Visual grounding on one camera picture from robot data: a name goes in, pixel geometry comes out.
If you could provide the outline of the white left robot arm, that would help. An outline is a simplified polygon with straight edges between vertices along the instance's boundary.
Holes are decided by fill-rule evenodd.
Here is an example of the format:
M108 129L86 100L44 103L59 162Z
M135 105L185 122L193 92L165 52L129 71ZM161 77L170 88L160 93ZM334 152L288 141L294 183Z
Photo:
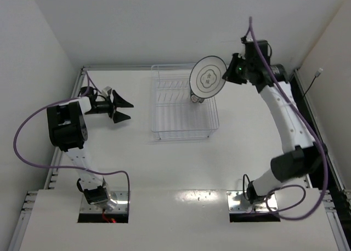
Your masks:
M80 96L47 108L49 138L77 169L78 190L84 194L88 204L102 210L112 211L117 206L117 196L111 192L105 175L93 170L94 164L88 147L88 130L85 115L106 114L112 121L120 123L131 119L118 108L133 108L114 89L106 87L100 94L96 88L82 87Z

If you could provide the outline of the white plate green rim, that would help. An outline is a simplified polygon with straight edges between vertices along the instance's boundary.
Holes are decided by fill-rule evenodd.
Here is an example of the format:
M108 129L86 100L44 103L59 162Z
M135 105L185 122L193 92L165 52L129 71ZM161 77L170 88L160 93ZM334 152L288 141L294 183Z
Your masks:
M191 70L190 90L200 99L212 98L224 87L222 77L226 71L227 66L220 57L210 55L202 58Z

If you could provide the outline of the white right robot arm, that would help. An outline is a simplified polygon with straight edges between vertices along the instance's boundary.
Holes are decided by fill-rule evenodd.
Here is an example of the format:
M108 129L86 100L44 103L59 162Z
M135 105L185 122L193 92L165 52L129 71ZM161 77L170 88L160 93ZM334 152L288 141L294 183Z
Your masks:
M266 40L257 43L242 39L243 55L234 53L224 80L255 86L267 104L278 129L283 154L272 158L270 168L259 178L250 181L246 190L247 200L261 202L272 190L285 183L310 174L322 162L319 146L306 124L297 115L291 85L281 64L270 64L271 47Z

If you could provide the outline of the dark green ring plate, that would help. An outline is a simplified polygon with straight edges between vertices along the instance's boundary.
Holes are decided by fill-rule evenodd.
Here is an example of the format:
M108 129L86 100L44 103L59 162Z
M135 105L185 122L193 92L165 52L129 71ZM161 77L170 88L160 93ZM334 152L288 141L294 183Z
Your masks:
M199 101L199 98L195 94L191 94L190 98L193 103L197 103Z

